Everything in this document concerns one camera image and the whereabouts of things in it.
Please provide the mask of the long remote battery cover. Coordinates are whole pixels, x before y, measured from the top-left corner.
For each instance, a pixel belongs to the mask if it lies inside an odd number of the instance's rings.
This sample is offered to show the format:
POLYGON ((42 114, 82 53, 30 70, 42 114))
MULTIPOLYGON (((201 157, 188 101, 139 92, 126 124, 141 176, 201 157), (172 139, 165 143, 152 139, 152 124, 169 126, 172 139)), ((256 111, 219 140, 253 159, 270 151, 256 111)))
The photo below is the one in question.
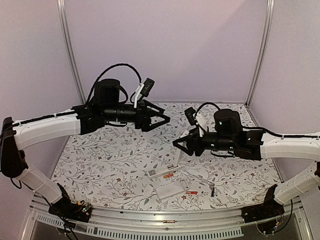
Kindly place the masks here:
POLYGON ((175 156, 174 156, 174 165, 175 166, 178 166, 182 157, 184 156, 184 152, 181 150, 181 149, 177 149, 176 150, 176 153, 175 153, 175 156))

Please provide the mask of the orange AA battery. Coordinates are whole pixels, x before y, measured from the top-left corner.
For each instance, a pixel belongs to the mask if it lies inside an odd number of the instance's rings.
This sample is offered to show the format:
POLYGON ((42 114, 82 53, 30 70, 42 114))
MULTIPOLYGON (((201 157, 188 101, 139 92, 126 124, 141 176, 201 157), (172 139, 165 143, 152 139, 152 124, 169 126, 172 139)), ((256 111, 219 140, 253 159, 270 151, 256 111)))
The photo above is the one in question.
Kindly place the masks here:
POLYGON ((166 174, 163 176, 164 179, 167 179, 167 178, 170 178, 170 177, 173 177, 174 174, 173 173, 169 173, 169 174, 166 174))

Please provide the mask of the long white remote control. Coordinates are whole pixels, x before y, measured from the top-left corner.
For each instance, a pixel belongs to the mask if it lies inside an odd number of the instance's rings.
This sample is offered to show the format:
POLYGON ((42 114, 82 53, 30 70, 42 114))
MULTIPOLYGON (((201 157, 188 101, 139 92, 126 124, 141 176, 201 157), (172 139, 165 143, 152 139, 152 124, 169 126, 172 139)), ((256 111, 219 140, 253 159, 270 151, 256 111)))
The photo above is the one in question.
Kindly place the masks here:
POLYGON ((146 174, 149 179, 153 179, 153 178, 164 176, 169 173, 173 173, 181 168, 182 167, 179 165, 169 164, 169 165, 165 165, 165 166, 157 167, 155 169, 148 170, 146 172, 146 174))

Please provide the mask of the purple AA battery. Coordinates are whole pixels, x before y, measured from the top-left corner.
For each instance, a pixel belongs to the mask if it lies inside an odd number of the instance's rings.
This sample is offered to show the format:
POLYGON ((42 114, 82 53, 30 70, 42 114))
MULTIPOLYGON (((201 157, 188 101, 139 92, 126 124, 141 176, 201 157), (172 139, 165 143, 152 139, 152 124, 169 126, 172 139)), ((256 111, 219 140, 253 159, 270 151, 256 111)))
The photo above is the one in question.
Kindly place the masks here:
POLYGON ((215 187, 211 189, 211 197, 213 198, 214 196, 215 196, 215 187))

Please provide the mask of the white battery cover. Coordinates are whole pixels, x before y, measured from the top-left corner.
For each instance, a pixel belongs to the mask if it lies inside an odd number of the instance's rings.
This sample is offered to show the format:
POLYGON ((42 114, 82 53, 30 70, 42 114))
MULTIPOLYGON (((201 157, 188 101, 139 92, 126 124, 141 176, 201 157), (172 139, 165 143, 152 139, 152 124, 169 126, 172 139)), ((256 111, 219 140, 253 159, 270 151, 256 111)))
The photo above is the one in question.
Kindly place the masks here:
POLYGON ((150 185, 147 185, 144 190, 143 190, 143 195, 146 196, 146 197, 149 197, 152 195, 152 192, 153 192, 154 188, 150 185))

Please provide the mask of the red gold AA battery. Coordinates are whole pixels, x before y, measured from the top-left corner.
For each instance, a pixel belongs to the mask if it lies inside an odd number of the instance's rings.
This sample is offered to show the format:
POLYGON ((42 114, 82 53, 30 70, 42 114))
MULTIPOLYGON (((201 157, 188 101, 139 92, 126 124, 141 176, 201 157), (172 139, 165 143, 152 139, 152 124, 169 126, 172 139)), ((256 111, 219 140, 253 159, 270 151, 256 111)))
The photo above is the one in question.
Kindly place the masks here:
POLYGON ((164 224, 174 224, 176 222, 177 222, 176 220, 163 220, 164 224))

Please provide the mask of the white remote with buttons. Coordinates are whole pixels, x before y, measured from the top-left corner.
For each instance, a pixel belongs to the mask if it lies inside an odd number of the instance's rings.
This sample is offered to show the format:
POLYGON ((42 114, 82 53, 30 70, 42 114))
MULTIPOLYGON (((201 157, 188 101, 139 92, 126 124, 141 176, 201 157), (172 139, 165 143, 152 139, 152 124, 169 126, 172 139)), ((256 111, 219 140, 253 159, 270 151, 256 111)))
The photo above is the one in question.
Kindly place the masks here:
POLYGON ((207 121, 205 118, 202 116, 201 113, 197 113, 195 116, 196 123, 199 127, 199 129, 204 133, 209 131, 209 127, 207 125, 207 121))

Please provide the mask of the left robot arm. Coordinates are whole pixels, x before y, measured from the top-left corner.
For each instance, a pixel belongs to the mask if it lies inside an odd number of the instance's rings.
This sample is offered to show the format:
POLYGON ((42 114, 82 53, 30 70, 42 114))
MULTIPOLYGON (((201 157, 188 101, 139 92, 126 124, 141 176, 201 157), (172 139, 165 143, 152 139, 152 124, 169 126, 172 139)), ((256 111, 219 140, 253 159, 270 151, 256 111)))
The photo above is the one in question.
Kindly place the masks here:
POLYGON ((149 132, 167 124, 170 118, 164 115, 164 109, 145 100, 154 83, 147 78, 137 88, 134 102, 128 104, 120 101, 120 93, 126 92, 120 81, 107 78, 95 83, 93 98, 83 105, 28 120, 5 118, 0 134, 0 171, 42 195, 63 217, 70 217, 74 205, 64 188, 29 166, 24 150, 61 137, 93 133, 105 126, 133 123, 136 129, 149 132))

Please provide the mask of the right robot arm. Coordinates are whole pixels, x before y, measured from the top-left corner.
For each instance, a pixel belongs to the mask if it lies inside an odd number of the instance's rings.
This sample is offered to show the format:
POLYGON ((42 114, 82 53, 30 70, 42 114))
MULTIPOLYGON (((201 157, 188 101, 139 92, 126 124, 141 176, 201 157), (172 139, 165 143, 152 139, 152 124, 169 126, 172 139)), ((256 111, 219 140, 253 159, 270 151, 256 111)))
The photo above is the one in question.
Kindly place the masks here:
POLYGON ((213 115, 215 131, 205 130, 193 108, 185 110, 189 123, 195 128, 173 141, 173 146, 189 156, 199 157, 205 150, 230 151, 245 160, 291 158, 312 160, 313 163, 291 179, 270 187, 259 206, 262 218, 269 218, 289 200, 320 185, 320 135, 279 134, 263 127, 241 124, 240 114, 231 109, 220 109, 213 115))

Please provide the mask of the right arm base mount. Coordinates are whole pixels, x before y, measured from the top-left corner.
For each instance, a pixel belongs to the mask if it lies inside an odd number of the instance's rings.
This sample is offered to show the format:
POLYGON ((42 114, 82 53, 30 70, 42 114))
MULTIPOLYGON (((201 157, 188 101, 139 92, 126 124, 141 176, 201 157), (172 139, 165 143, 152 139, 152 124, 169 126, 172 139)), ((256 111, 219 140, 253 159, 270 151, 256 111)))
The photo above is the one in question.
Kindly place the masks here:
POLYGON ((241 216, 245 223, 280 217, 280 220, 272 220, 257 225, 257 229, 264 235, 271 235, 276 232, 285 213, 283 205, 274 200, 277 186, 278 185, 275 184, 267 190, 262 203, 246 206, 241 209, 241 216))

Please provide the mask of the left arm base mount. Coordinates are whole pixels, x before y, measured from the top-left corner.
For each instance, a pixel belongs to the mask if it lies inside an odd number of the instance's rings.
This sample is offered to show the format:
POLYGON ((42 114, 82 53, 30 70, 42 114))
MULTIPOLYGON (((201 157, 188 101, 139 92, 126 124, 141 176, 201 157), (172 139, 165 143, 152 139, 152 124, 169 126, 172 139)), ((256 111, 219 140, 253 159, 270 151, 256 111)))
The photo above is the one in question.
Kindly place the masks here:
POLYGON ((62 198, 56 203, 51 203, 48 212, 65 219, 88 223, 92 214, 92 204, 84 200, 72 202, 64 187, 59 183, 57 185, 62 198))

